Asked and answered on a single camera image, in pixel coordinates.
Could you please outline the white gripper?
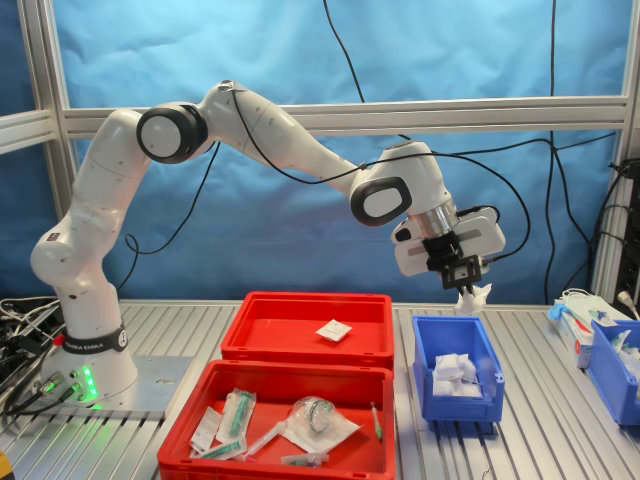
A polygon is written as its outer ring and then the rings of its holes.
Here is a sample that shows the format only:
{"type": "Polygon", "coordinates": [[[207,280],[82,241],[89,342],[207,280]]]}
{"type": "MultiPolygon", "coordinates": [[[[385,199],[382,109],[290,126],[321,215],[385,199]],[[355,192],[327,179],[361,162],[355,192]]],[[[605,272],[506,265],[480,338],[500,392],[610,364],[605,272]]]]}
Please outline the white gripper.
{"type": "MultiPolygon", "coordinates": [[[[485,258],[500,253],[505,247],[505,237],[498,225],[497,213],[491,207],[463,215],[454,227],[453,233],[462,252],[462,257],[477,255],[485,258]]],[[[413,276],[429,271],[429,254],[423,245],[424,237],[416,220],[404,219],[392,232],[395,245],[396,263],[405,276],[413,276]]],[[[474,296],[475,285],[458,287],[459,295],[465,298],[467,291],[474,296]]]]}

